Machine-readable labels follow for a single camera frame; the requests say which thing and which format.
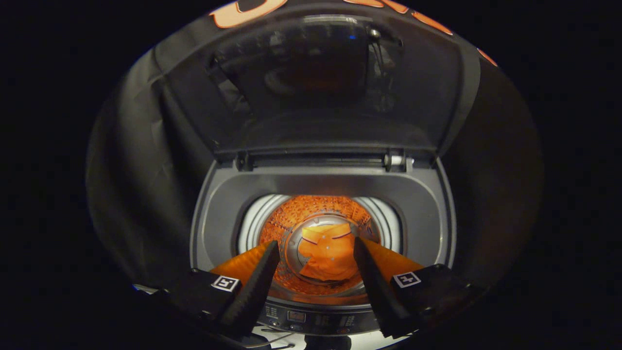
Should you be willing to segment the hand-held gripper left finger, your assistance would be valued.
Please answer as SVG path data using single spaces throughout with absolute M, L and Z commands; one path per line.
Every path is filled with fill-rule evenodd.
M 264 308 L 279 263 L 278 243 L 265 242 L 209 271 L 191 269 L 163 288 L 163 303 L 202 331 L 246 336 Z

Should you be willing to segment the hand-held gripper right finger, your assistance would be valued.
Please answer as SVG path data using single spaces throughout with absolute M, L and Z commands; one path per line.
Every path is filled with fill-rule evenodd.
M 424 333 L 450 321 L 488 292 L 446 264 L 418 264 L 362 237 L 353 248 L 380 332 L 385 337 Z

